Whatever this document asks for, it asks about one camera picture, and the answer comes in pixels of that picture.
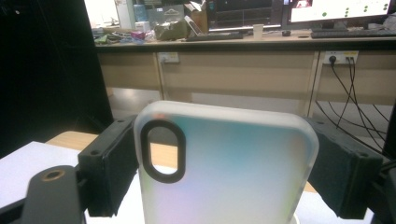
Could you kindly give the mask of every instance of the wooden surface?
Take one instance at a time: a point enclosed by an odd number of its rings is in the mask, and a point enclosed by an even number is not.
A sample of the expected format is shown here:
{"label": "wooden surface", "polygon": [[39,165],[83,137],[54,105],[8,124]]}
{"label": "wooden surface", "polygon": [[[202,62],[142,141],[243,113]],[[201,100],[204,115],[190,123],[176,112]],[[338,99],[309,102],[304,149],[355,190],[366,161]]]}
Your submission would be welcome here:
{"label": "wooden surface", "polygon": [[[52,139],[47,144],[57,147],[68,147],[78,150],[83,150],[95,138],[96,134],[65,132],[61,133]],[[161,144],[150,144],[152,161],[156,165],[177,168],[177,148]],[[307,182],[304,191],[316,192],[315,189]]]}

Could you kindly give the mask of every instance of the power outlet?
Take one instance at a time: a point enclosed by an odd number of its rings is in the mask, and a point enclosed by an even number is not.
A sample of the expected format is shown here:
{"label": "power outlet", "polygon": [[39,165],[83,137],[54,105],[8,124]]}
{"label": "power outlet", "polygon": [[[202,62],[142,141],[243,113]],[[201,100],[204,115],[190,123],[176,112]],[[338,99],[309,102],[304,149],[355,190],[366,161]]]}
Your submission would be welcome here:
{"label": "power outlet", "polygon": [[158,60],[162,63],[180,63],[177,52],[159,52]]}
{"label": "power outlet", "polygon": [[359,52],[357,50],[350,50],[350,51],[326,51],[323,63],[331,64],[329,59],[332,56],[335,57],[335,64],[349,64],[349,62],[353,63],[351,61],[352,58],[353,58],[354,63],[356,63],[358,61],[358,54],[359,54]]}

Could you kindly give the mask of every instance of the computer monitor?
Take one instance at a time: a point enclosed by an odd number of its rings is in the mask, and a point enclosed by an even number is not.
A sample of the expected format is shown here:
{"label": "computer monitor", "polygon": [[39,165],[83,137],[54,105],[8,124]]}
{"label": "computer monitor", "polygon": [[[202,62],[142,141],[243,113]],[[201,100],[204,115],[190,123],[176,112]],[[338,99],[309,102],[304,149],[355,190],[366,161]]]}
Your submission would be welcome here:
{"label": "computer monitor", "polygon": [[280,28],[283,0],[206,0],[209,32],[248,31],[253,24]]}
{"label": "computer monitor", "polygon": [[337,21],[368,21],[386,16],[390,9],[390,0],[289,0],[285,4],[287,25],[310,23],[323,28],[332,28]]}

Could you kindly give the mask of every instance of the beige panel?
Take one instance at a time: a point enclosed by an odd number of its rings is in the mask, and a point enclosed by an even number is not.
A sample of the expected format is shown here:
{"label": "beige panel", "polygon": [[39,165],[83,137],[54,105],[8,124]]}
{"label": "beige panel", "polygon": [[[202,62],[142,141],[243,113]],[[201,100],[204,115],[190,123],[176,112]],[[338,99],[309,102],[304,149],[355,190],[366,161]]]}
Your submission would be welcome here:
{"label": "beige panel", "polygon": [[153,53],[101,53],[98,56],[107,87],[160,89]]}
{"label": "beige panel", "polygon": [[181,52],[163,67],[166,89],[305,100],[314,60],[307,52]]}
{"label": "beige panel", "polygon": [[[351,84],[348,65],[334,68],[349,91]],[[355,90],[362,104],[393,105],[396,99],[396,52],[361,51],[356,63]],[[347,94],[331,67],[323,65],[317,100],[345,102]]]}

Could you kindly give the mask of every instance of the iridescent phone case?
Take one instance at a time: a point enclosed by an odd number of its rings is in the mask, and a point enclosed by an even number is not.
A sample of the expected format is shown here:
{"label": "iridescent phone case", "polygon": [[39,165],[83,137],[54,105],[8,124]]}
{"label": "iridescent phone case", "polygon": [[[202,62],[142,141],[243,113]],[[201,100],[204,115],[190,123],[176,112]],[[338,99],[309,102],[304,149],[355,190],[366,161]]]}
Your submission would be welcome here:
{"label": "iridescent phone case", "polygon": [[[150,158],[151,130],[177,137],[177,170]],[[284,113],[156,102],[134,123],[146,224],[287,224],[318,154],[302,118]]]}

